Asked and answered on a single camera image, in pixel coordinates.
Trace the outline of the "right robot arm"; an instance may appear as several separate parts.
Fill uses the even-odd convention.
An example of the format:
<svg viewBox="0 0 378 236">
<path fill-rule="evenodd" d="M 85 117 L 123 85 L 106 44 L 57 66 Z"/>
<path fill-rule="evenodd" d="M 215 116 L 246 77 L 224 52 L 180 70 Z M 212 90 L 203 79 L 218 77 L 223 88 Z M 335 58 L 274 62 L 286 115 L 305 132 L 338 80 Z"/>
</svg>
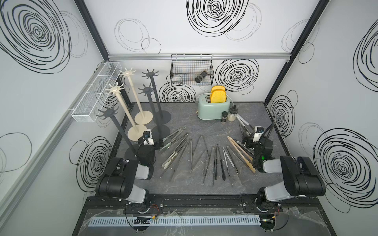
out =
<svg viewBox="0 0 378 236">
<path fill-rule="evenodd" d="M 259 211 L 268 211 L 263 206 L 265 202 L 325 195 L 326 185 L 309 157 L 284 155 L 274 158 L 272 156 L 273 142 L 265 134 L 260 134 L 258 138 L 254 134 L 244 137 L 242 143 L 253 150 L 252 165 L 256 170 L 283 176 L 282 182 L 259 189 L 255 199 Z"/>
</svg>

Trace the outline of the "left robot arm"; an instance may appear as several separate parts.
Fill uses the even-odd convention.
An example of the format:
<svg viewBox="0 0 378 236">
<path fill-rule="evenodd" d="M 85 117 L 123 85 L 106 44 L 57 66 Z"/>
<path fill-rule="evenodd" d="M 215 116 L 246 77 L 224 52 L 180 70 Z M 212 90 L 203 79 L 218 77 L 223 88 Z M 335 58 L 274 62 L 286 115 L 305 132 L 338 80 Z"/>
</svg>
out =
<svg viewBox="0 0 378 236">
<path fill-rule="evenodd" d="M 139 212 L 150 209 L 149 191 L 135 185 L 135 180 L 150 180 L 154 173 L 155 146 L 146 134 L 138 140 L 132 157 L 113 158 L 99 178 L 95 193 L 101 197 L 125 200 Z"/>
</svg>

